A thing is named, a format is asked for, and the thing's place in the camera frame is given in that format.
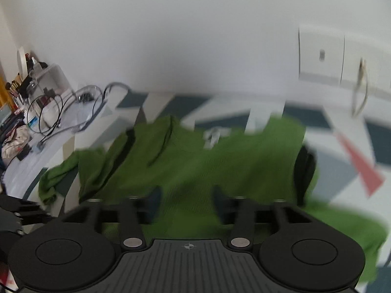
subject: floor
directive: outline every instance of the floor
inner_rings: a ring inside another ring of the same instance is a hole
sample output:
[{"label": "floor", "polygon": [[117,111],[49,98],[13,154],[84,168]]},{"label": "floor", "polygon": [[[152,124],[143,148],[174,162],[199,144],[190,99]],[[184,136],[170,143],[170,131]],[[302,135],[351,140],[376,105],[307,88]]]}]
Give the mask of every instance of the floor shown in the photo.
[{"label": "floor", "polygon": [[[313,196],[354,209],[391,225],[391,126],[363,117],[352,119],[349,111],[336,108],[300,106],[282,100],[261,100],[235,96],[188,96],[163,93],[124,93],[113,89],[98,118],[74,136],[57,138],[50,157],[43,157],[40,166],[29,174],[28,182],[16,186],[16,172],[5,183],[13,185],[11,195],[37,199],[36,186],[47,168],[60,164],[75,149],[108,147],[115,137],[136,122],[153,122],[173,114],[190,128],[212,126],[242,127],[249,134],[262,130],[271,114],[289,115],[306,126],[306,144],[316,151],[319,180]],[[72,206],[68,199],[77,195],[71,174],[63,197],[53,211]],[[379,276],[374,283],[357,290],[364,293],[390,293],[391,237],[381,249]]]}]

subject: green cloth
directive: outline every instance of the green cloth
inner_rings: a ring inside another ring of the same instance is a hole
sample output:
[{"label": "green cloth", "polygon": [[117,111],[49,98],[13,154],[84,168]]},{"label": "green cloth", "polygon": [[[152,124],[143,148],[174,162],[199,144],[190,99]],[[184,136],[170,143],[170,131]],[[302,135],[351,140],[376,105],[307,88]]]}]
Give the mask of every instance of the green cloth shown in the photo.
[{"label": "green cloth", "polygon": [[81,185],[79,196],[84,194],[86,186],[87,190],[98,189],[109,174],[125,142],[126,134],[122,133],[107,152],[104,148],[76,150],[60,165],[46,171],[38,187],[38,195],[42,202],[50,205],[56,200],[57,185],[75,167],[79,168]]},{"label": "green cloth", "polygon": [[[46,203],[52,201],[55,185],[75,166],[79,166],[81,181],[79,197],[101,188],[94,198],[107,204],[119,203],[129,195],[144,196],[153,187],[161,186],[163,200],[158,216],[152,225],[143,226],[148,240],[227,238],[231,226],[221,225],[216,216],[211,198],[214,185],[221,186],[229,196],[249,197],[259,203],[271,203],[275,199],[296,201],[293,171],[305,128],[290,118],[271,117],[265,129],[253,135],[233,129],[229,137],[220,138],[212,149],[204,148],[203,131],[187,130],[169,116],[153,124],[137,125],[134,131],[136,139],[132,149],[110,178],[113,162],[126,142],[124,134],[107,153],[101,149],[75,151],[63,164],[47,171],[40,181],[40,197]],[[316,178],[317,175],[307,194],[312,191]],[[345,226],[348,235],[353,234],[351,228],[357,234],[362,230],[359,221],[364,218],[360,216],[357,224],[350,225],[349,215],[339,216],[331,210],[328,216],[327,206],[319,205],[318,211],[315,209],[309,209],[315,217],[331,226],[337,224],[342,232]],[[105,228],[110,238],[116,232],[116,224]],[[260,226],[256,239],[262,237],[265,228]],[[374,261],[379,250],[372,245],[373,241],[366,242],[366,239],[361,244],[372,263],[369,271],[366,270],[368,274],[375,273]]]},{"label": "green cloth", "polygon": [[388,229],[383,223],[361,212],[315,200],[309,201],[304,210],[354,239],[365,253],[365,268],[360,282],[376,279],[379,251],[388,236]]}]

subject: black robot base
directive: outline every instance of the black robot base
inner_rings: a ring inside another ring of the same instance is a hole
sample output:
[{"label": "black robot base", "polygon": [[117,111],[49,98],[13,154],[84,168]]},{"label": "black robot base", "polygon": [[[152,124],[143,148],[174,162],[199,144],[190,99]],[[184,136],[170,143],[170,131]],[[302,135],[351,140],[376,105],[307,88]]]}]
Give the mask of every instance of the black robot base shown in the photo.
[{"label": "black robot base", "polygon": [[[59,218],[3,195],[0,207],[21,224],[46,224],[25,236],[1,231],[10,239],[0,241],[1,257],[23,293],[356,292],[365,256],[351,238],[285,202],[259,205],[217,187],[212,197],[222,223],[233,225],[226,245],[153,240],[147,246],[140,224],[152,222],[159,188],[117,206],[92,199]],[[104,222],[119,222],[120,244],[100,234]],[[254,244],[256,223],[271,228],[261,244]]]}]

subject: pink triangle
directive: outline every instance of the pink triangle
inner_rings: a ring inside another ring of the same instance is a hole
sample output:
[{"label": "pink triangle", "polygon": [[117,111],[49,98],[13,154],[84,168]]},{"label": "pink triangle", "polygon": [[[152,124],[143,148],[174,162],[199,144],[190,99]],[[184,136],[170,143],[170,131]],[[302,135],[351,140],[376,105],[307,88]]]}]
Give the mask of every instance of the pink triangle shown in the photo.
[{"label": "pink triangle", "polygon": [[356,149],[348,138],[337,134],[337,139],[349,153],[351,162],[364,181],[368,196],[372,196],[383,185],[385,178],[366,160],[365,156]]}]

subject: ribbed surface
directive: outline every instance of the ribbed surface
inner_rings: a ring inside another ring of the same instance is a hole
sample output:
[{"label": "ribbed surface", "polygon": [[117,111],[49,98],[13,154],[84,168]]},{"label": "ribbed surface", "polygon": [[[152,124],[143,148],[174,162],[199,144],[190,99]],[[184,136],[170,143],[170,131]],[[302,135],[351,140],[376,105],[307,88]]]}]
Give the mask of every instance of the ribbed surface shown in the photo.
[{"label": "ribbed surface", "polygon": [[[116,269],[83,293],[293,293],[267,278],[246,253],[220,240],[155,240],[125,254]],[[353,293],[345,290],[341,293]]]}]

